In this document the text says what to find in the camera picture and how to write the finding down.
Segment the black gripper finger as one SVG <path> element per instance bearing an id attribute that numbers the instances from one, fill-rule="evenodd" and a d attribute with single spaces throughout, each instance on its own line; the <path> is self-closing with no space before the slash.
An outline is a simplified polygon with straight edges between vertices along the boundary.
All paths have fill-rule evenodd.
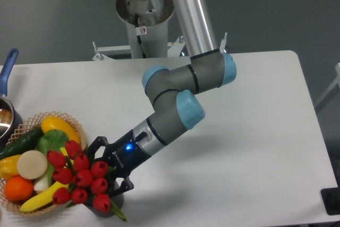
<path id="1" fill-rule="evenodd" d="M 98 136 L 88 147 L 87 157 L 90 159 L 90 163 L 103 161 L 108 163 L 108 150 L 107 146 L 109 145 L 106 137 Z M 100 149 L 100 147 L 104 147 L 104 151 L 101 157 L 95 157 L 96 152 Z"/>
<path id="2" fill-rule="evenodd" d="M 114 178 L 109 182 L 108 195 L 109 197 L 115 197 L 127 191 L 130 191 L 132 189 L 133 189 L 133 183 L 130 180 L 129 176 L 124 177 L 121 184 L 118 184 L 116 178 Z"/>

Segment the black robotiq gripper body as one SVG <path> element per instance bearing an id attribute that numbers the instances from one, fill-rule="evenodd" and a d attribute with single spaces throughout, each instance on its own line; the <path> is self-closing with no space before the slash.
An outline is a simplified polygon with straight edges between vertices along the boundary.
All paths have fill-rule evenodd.
<path id="1" fill-rule="evenodd" d="M 130 130 L 114 143 L 109 143 L 107 138 L 102 136 L 102 146 L 105 147 L 102 158 L 109 166 L 115 167 L 117 178 L 126 178 L 151 157 L 140 145 L 147 137 L 150 137 L 147 131 L 142 131 L 135 137 L 133 130 Z"/>

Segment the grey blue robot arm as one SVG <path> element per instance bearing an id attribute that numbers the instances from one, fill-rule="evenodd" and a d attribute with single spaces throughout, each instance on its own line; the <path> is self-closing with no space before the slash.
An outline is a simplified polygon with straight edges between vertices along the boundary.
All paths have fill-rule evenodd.
<path id="1" fill-rule="evenodd" d="M 99 137 L 90 146 L 104 146 L 102 159 L 115 167 L 119 188 L 110 197 L 133 188 L 130 173 L 152 155 L 194 128 L 205 112 L 196 95 L 232 82 L 236 65 L 216 43 L 204 0 L 117 0 L 116 10 L 125 22 L 133 58 L 160 57 L 167 53 L 167 23 L 177 14 L 190 56 L 188 65 L 169 70 L 149 68 L 142 77 L 144 91 L 154 113 L 121 139 L 109 144 Z"/>

